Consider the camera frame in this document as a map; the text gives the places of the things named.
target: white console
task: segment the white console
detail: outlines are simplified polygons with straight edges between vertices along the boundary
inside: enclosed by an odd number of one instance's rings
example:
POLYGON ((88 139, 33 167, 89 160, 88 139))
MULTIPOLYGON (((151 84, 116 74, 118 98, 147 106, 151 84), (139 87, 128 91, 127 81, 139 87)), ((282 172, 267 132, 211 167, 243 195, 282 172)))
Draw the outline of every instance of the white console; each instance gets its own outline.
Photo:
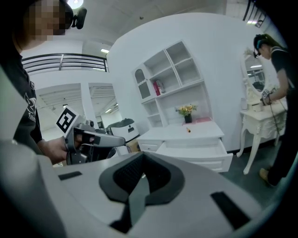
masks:
POLYGON ((141 151, 174 157, 216 172, 227 172, 233 154, 225 150, 221 141, 223 136, 214 121, 207 121, 152 128, 137 141, 141 151))

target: shoe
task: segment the shoe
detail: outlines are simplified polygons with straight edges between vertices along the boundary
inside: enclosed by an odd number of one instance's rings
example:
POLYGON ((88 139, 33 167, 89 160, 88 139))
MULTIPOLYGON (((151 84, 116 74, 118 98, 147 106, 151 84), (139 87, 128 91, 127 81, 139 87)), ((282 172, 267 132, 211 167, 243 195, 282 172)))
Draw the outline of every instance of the shoe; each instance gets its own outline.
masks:
POLYGON ((271 187, 275 187, 268 182, 268 173, 269 173, 269 171, 265 170, 263 168, 260 169, 260 171, 259 171, 259 175, 262 178, 262 180, 264 180, 266 182, 266 184, 270 185, 271 187))

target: man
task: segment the man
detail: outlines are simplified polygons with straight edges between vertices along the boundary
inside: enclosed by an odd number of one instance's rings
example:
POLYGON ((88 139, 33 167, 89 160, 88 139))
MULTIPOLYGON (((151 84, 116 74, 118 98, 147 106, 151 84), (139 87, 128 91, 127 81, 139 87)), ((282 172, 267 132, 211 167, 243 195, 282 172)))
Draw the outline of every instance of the man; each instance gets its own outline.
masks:
MULTIPOLYGON (((14 87, 28 103, 14 139, 27 145, 37 154, 48 156, 52 163, 56 164, 65 160, 67 156, 64 138, 50 141, 42 139, 34 84, 23 68, 20 53, 40 45, 48 37, 64 34, 71 25, 72 9, 66 0, 24 0, 15 2, 17 6, 11 1, 6 1, 5 4, 3 9, 11 14, 3 23, 4 44, 0 63, 14 87)), ((80 142, 81 136, 78 136, 76 146, 80 142)))

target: handheld controller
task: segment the handheld controller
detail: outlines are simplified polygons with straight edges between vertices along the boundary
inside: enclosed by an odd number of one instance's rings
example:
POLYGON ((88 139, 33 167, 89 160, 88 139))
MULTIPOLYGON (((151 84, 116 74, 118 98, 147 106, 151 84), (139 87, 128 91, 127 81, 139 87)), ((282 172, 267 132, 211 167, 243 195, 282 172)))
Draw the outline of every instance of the handheld controller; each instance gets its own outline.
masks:
POLYGON ((94 147, 113 148, 125 145, 123 137, 97 133, 93 121, 85 120, 69 106, 64 108, 56 125, 65 138, 68 165, 94 161, 94 147), (78 148, 75 146, 77 135, 82 135, 82 144, 78 148))

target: balcony railing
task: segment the balcony railing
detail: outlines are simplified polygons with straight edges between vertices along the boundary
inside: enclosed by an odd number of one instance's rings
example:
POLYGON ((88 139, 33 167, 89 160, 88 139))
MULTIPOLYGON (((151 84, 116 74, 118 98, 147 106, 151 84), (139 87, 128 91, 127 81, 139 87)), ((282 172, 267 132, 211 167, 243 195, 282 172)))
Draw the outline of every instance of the balcony railing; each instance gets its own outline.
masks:
POLYGON ((22 63, 29 74, 73 69, 108 72, 106 58, 88 54, 43 54, 25 58, 22 60, 22 63))

